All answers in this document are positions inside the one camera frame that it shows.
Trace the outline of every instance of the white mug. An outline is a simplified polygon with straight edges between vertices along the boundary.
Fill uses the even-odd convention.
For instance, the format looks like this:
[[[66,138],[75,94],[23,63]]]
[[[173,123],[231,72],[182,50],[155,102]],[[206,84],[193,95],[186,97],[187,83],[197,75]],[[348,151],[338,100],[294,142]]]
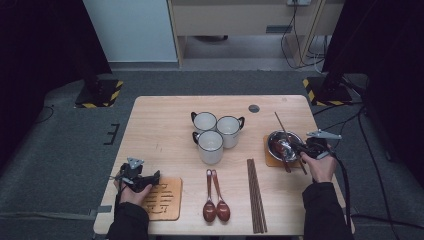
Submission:
[[[191,113],[191,121],[194,124],[197,133],[205,131],[215,131],[216,129],[216,117],[210,112]]]
[[[216,164],[221,161],[224,140],[219,133],[215,131],[193,132],[193,141],[198,146],[199,156],[203,162]]]
[[[218,120],[216,129],[224,139],[224,148],[233,148],[239,140],[240,130],[244,127],[244,117],[225,116]]]

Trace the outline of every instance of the black sleeve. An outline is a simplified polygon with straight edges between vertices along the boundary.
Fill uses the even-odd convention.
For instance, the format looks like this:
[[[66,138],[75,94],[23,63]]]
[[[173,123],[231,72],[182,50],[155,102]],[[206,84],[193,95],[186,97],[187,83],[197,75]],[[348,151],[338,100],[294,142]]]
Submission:
[[[354,239],[347,227],[333,183],[314,183],[303,192],[306,209],[304,240]]]
[[[149,215],[140,206],[121,203],[110,225],[106,239],[148,240]]]

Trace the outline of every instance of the gray carpet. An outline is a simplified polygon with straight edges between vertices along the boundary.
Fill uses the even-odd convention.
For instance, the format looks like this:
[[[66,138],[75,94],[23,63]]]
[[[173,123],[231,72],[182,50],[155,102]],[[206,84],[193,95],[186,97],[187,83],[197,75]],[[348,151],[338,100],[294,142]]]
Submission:
[[[274,71],[146,71],[116,72],[124,84],[113,107],[75,109],[83,86],[76,81],[50,92],[12,164],[0,178],[0,212],[54,212],[87,215],[103,197],[111,167],[138,96],[146,95],[274,95],[306,96],[302,80],[316,72]],[[355,101],[360,101],[353,93]],[[317,112],[324,107],[312,106]],[[325,129],[357,114],[361,104],[342,106],[315,116]],[[364,131],[382,175],[392,218],[424,225],[424,191],[402,163],[385,159],[372,124],[361,116]],[[120,124],[113,145],[108,132]],[[339,133],[342,125],[327,131]],[[376,170],[357,118],[343,128],[337,145],[346,166],[352,213],[387,218]],[[340,168],[336,172],[344,191]],[[354,218],[356,239],[395,239],[384,222]],[[0,239],[91,239],[92,220],[0,219]],[[420,239],[423,230],[396,226],[400,239]]]

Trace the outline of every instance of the wooden trivet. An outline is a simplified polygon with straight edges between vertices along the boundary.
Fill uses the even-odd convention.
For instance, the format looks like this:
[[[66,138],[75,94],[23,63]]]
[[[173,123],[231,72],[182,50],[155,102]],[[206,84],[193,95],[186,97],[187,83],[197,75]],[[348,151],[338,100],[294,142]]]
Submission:
[[[284,163],[280,160],[275,159],[271,153],[268,151],[267,146],[268,135],[264,136],[264,151],[265,151],[265,162],[268,167],[284,167]],[[291,168],[300,168],[299,161],[289,162],[289,167]]]
[[[150,190],[143,208],[151,221],[175,221],[180,217],[182,186],[181,178],[161,178]]]

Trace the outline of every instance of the white wall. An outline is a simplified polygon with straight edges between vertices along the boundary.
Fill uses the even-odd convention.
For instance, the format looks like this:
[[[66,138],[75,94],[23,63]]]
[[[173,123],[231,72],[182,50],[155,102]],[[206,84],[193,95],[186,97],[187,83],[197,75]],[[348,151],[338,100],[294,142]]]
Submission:
[[[177,62],[166,0],[83,0],[109,62]]]

